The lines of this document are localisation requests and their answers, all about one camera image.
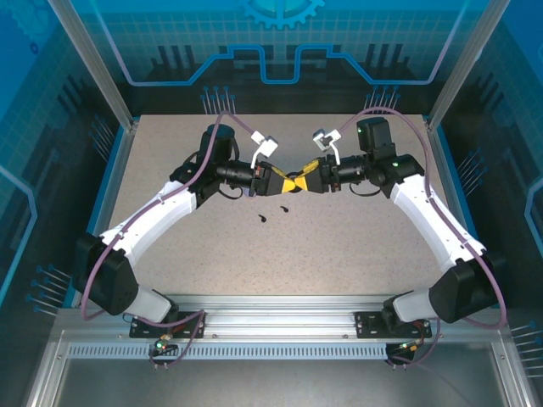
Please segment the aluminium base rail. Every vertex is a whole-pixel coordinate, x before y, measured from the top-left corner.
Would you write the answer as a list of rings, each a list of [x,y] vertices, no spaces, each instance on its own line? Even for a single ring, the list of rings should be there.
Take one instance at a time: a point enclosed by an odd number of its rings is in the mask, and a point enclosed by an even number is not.
[[[206,314],[208,342],[356,340],[354,313],[381,312],[382,295],[178,295],[179,310]]]

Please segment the aluminium frame post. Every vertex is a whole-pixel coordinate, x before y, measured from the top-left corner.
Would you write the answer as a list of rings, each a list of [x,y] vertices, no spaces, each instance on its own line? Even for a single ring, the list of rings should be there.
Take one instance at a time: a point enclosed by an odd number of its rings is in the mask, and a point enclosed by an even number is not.
[[[429,115],[428,129],[436,132],[511,0],[489,0]]]
[[[125,131],[131,131],[134,126],[132,114],[71,1],[47,1],[115,118]]]

